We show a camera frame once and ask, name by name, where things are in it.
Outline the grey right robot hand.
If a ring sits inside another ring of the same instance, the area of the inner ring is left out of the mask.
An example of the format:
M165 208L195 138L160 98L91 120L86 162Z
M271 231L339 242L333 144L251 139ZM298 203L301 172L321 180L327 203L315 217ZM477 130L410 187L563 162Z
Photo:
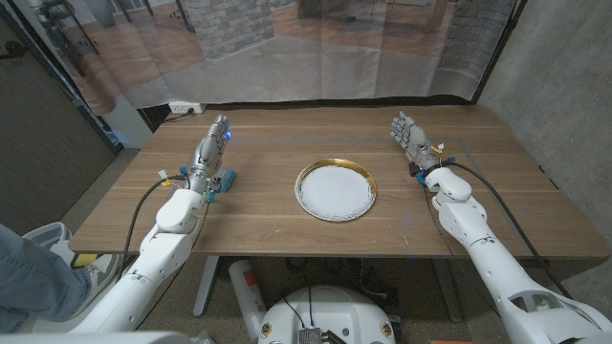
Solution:
M410 175L425 177L432 170L441 166L441 160L434 150L423 128L403 111L398 118L393 118L390 136L400 144L410 162Z

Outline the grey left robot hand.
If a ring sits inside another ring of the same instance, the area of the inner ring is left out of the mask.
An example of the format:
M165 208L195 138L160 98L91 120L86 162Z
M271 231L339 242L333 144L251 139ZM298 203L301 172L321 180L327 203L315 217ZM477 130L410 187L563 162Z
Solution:
M230 137L228 118L217 116L188 161L186 186L189 190L200 194L207 190L208 182L221 168L223 153Z

